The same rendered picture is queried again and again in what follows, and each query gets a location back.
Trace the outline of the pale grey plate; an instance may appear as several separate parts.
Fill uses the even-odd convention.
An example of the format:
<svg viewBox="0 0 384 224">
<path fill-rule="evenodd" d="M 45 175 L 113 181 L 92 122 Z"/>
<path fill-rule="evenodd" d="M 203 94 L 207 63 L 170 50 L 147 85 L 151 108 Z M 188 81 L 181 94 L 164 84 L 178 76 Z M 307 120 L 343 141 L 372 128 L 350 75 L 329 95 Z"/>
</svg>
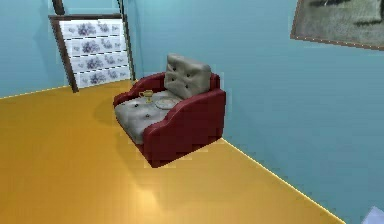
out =
<svg viewBox="0 0 384 224">
<path fill-rule="evenodd" d="M 159 109 L 170 110 L 175 105 L 177 105 L 178 103 L 179 103 L 179 100 L 175 99 L 175 98 L 162 98 L 162 99 L 157 100 L 155 102 L 155 105 Z"/>
</svg>

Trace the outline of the yellow goblet cup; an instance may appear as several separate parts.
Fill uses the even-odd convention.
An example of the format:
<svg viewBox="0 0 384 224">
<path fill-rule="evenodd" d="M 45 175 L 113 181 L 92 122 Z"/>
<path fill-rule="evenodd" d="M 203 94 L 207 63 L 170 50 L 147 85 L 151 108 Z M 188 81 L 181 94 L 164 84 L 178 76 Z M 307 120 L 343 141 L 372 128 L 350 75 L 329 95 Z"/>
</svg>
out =
<svg viewBox="0 0 384 224">
<path fill-rule="evenodd" d="M 144 97 L 146 99 L 146 103 L 152 102 L 152 96 L 154 92 L 152 90 L 145 90 L 139 93 L 140 97 Z"/>
</svg>

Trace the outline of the floral white chest of drawers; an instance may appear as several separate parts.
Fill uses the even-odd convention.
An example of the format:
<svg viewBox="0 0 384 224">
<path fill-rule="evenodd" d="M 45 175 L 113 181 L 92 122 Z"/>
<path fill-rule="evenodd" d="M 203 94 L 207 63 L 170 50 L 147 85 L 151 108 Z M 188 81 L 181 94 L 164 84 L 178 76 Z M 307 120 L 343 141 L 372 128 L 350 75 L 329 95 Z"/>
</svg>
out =
<svg viewBox="0 0 384 224">
<path fill-rule="evenodd" d="M 49 15 L 48 18 L 73 92 L 135 80 L 124 14 Z"/>
</svg>

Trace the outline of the pale lilac flat object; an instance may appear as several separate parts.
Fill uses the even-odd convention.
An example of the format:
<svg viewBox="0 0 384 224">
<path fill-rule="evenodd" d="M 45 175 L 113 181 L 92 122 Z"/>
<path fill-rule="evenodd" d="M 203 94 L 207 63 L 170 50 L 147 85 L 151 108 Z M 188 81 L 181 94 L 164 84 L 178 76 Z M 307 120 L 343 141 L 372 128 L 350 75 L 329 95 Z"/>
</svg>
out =
<svg viewBox="0 0 384 224">
<path fill-rule="evenodd" d="M 364 217 L 361 224 L 384 224 L 384 211 L 373 206 Z"/>
</svg>

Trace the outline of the brown framed wall picture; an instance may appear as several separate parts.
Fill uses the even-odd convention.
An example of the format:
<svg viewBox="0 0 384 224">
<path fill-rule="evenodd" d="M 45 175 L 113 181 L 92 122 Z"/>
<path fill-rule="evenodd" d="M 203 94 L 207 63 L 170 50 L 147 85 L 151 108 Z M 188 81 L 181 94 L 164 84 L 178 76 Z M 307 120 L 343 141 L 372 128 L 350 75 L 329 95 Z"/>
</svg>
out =
<svg viewBox="0 0 384 224">
<path fill-rule="evenodd" d="M 384 0 L 298 0 L 290 38 L 384 51 Z"/>
</svg>

